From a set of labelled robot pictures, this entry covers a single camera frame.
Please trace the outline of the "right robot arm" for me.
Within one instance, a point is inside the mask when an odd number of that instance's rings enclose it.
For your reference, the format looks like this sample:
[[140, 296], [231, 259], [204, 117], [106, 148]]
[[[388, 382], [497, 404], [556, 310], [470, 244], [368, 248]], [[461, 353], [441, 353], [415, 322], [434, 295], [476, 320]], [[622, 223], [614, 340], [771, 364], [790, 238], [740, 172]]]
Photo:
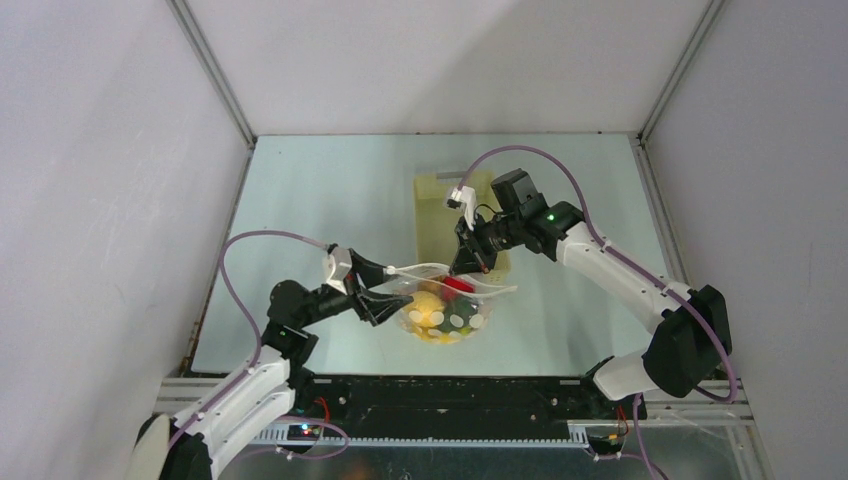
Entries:
[[646, 270], [593, 232], [574, 205], [548, 205], [522, 169], [496, 178], [491, 187], [500, 205], [491, 219], [477, 213], [472, 187], [456, 186], [446, 195], [446, 206], [461, 213], [452, 274], [489, 273], [499, 253], [524, 247], [583, 274], [652, 336], [646, 349], [604, 360], [589, 372], [593, 383], [581, 392], [588, 414], [606, 418], [622, 399], [651, 390], [683, 398], [729, 356], [726, 301], [716, 288], [694, 290]]

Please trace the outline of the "yellow lemon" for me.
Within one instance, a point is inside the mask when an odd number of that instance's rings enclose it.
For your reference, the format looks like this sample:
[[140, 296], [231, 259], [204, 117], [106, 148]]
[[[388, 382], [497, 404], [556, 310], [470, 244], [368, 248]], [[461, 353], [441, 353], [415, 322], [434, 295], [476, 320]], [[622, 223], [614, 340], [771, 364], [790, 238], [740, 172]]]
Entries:
[[403, 308], [406, 318], [415, 326], [424, 329], [439, 327], [444, 321], [446, 302], [429, 291], [411, 294], [412, 302]]

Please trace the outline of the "green avocado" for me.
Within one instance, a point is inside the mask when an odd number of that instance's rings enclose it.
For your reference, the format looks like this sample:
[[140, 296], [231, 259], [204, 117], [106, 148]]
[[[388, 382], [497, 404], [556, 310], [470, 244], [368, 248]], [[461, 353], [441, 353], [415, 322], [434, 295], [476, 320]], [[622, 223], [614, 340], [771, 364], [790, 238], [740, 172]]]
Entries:
[[484, 322], [484, 317], [480, 313], [480, 307], [477, 303], [459, 298], [446, 306], [443, 315], [444, 321], [439, 328], [447, 333], [458, 332], [460, 335], [467, 335], [469, 332], [480, 328]]

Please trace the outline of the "clear dotted zip bag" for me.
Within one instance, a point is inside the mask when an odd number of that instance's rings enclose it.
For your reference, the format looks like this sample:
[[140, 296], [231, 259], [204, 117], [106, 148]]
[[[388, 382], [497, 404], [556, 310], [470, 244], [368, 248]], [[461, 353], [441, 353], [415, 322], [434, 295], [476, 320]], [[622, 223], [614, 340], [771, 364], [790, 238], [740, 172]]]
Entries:
[[440, 263], [388, 266], [385, 273], [385, 289], [412, 298], [395, 323], [428, 344], [455, 344], [474, 336], [489, 323], [496, 301], [517, 290], [486, 283], [478, 274], [451, 276]]

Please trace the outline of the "small circuit board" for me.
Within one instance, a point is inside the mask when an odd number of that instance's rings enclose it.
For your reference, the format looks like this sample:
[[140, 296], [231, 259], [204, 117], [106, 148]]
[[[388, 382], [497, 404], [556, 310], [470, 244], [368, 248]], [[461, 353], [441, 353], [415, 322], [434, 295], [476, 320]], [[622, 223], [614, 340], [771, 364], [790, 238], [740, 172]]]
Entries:
[[313, 424], [292, 424], [287, 432], [288, 441], [317, 441], [321, 438], [323, 428]]

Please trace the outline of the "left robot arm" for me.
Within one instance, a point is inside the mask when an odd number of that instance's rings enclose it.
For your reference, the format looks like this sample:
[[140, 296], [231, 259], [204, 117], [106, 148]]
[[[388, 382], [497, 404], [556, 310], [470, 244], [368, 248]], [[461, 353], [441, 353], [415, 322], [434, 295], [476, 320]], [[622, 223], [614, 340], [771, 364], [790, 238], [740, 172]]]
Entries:
[[237, 370], [179, 412], [154, 415], [142, 425], [126, 478], [218, 478], [271, 423], [314, 408], [316, 390], [303, 366], [318, 338], [308, 326], [346, 311], [379, 326], [412, 301], [376, 290], [397, 278], [399, 268], [352, 249], [330, 246], [323, 268], [325, 280], [315, 289], [294, 280], [272, 289], [269, 321]]

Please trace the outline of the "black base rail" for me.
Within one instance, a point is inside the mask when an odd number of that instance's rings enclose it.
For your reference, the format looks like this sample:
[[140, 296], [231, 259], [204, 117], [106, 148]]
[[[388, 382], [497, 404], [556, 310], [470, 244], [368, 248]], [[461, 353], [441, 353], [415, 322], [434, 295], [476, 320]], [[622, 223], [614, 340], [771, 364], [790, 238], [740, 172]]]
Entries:
[[579, 377], [315, 375], [294, 413], [328, 419], [356, 440], [567, 440], [572, 422], [643, 420]]

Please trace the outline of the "red mango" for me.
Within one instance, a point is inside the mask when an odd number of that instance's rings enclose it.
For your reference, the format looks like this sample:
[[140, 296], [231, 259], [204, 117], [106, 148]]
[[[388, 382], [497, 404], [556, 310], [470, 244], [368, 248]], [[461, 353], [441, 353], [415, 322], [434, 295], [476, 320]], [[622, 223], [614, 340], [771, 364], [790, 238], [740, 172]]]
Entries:
[[459, 277], [452, 276], [447, 276], [443, 278], [441, 289], [445, 296], [473, 294], [476, 292], [476, 288], [471, 282]]

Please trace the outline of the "yellow plastic basket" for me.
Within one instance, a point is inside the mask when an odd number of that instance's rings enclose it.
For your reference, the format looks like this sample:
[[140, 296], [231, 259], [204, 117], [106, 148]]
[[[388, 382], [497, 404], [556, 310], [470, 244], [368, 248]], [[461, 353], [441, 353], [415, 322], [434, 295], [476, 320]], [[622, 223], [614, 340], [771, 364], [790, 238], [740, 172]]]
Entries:
[[[454, 260], [458, 249], [454, 229], [463, 215], [458, 210], [449, 209], [445, 199], [463, 175], [464, 172], [427, 173], [414, 178], [416, 254], [419, 263], [450, 266]], [[465, 186], [475, 190], [478, 204], [482, 202], [499, 211], [500, 205], [490, 186], [493, 179], [492, 171], [476, 170]], [[509, 254], [500, 253], [495, 267], [488, 274], [476, 276], [485, 283], [505, 284], [510, 270]]]

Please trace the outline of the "yellow banana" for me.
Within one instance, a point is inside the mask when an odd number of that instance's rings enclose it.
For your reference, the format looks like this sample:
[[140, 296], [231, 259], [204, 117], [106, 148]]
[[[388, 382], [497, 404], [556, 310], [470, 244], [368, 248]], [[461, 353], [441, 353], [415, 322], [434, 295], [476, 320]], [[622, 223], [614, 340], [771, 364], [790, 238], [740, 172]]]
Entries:
[[455, 344], [466, 339], [472, 330], [463, 329], [459, 331], [441, 331], [437, 329], [421, 329], [415, 335], [422, 341], [430, 344]]

